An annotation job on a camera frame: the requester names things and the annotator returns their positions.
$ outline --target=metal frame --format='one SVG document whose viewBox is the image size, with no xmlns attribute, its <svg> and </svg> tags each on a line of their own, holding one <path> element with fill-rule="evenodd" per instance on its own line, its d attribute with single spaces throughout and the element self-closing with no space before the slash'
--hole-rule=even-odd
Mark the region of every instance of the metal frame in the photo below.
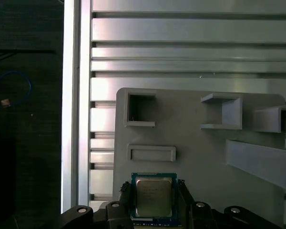
<svg viewBox="0 0 286 229">
<path fill-rule="evenodd" d="M 78 204 L 88 205 L 90 201 L 90 61 L 91 61 L 91 19 L 92 0 L 81 1 L 81 45 L 80 45 L 80 90 L 79 90 L 79 169 Z"/>
<path fill-rule="evenodd" d="M 62 212 L 76 204 L 88 205 L 91 200 L 93 205 L 111 198 L 112 176 L 108 175 L 113 167 L 115 95 L 120 88 L 277 93 L 286 99 L 286 79 L 282 80 L 286 78 L 286 48 L 281 46 L 286 44 L 286 29 L 280 33 L 281 25 L 286 26 L 286 0 L 256 2 L 254 7 L 245 0 L 235 1 L 233 7 L 228 0 L 218 5 L 208 2 L 212 0 L 65 2 Z M 166 19 L 176 25 L 174 31 L 166 29 L 172 25 Z M 269 32 L 252 36 L 253 44 L 274 46 L 245 45 L 247 36 L 230 39 L 228 35 L 239 30 L 234 21 Z M 130 30 L 125 23 L 135 28 Z M 194 34 L 179 36 L 192 32 L 194 24 Z M 221 31 L 218 25 L 227 33 L 216 33 Z"/>
<path fill-rule="evenodd" d="M 61 117 L 61 213 L 77 204 L 79 1 L 64 4 Z"/>
</svg>

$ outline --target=rectangular recess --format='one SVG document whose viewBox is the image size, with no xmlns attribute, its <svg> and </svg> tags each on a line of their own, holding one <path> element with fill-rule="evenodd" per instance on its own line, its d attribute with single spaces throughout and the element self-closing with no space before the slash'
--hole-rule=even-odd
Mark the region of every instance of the rectangular recess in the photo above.
<svg viewBox="0 0 286 229">
<path fill-rule="evenodd" d="M 128 158 L 138 161 L 176 161 L 174 146 L 128 145 Z"/>
</svg>

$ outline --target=slotted aluminum panel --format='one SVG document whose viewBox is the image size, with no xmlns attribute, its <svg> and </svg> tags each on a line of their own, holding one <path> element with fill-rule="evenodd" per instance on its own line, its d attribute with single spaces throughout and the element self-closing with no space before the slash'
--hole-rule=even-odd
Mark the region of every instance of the slotted aluminum panel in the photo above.
<svg viewBox="0 0 286 229">
<path fill-rule="evenodd" d="M 95 207 L 94 201 L 110 198 L 120 88 L 276 93 L 286 99 L 286 0 L 81 0 L 80 6 L 79 104 L 65 101 L 78 109 L 78 204 Z M 70 67 L 67 58 L 64 68 Z M 70 146 L 68 138 L 63 145 Z M 70 148 L 62 153 L 73 155 Z M 70 160 L 62 165 L 71 166 Z"/>
</svg>

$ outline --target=gray bracket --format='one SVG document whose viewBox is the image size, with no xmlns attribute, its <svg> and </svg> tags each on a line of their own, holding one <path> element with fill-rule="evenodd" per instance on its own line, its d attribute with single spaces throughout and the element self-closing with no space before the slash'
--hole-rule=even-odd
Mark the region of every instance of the gray bracket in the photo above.
<svg viewBox="0 0 286 229">
<path fill-rule="evenodd" d="M 226 141 L 227 164 L 286 189 L 286 150 Z"/>
<path fill-rule="evenodd" d="M 240 95 L 231 93 L 212 93 L 201 98 L 202 103 L 214 107 L 214 112 L 221 115 L 221 123 L 201 124 L 202 129 L 230 129 L 243 128 L 243 99 Z"/>
<path fill-rule="evenodd" d="M 255 110 L 253 122 L 255 131 L 286 133 L 286 105 Z"/>
<path fill-rule="evenodd" d="M 155 122 L 144 115 L 144 108 L 155 103 L 156 90 L 126 89 L 124 107 L 125 126 L 146 126 L 154 127 Z"/>
</svg>

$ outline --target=square slot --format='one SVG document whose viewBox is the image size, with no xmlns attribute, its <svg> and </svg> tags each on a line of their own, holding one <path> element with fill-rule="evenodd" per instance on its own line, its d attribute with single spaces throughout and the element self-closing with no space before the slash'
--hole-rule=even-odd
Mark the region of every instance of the square slot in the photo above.
<svg viewBox="0 0 286 229">
<path fill-rule="evenodd" d="M 213 93 L 201 98 L 207 104 L 207 123 L 202 129 L 242 129 L 243 100 L 229 93 Z"/>
<path fill-rule="evenodd" d="M 155 126 L 157 103 L 155 93 L 126 92 L 124 124 L 125 126 Z"/>
</svg>

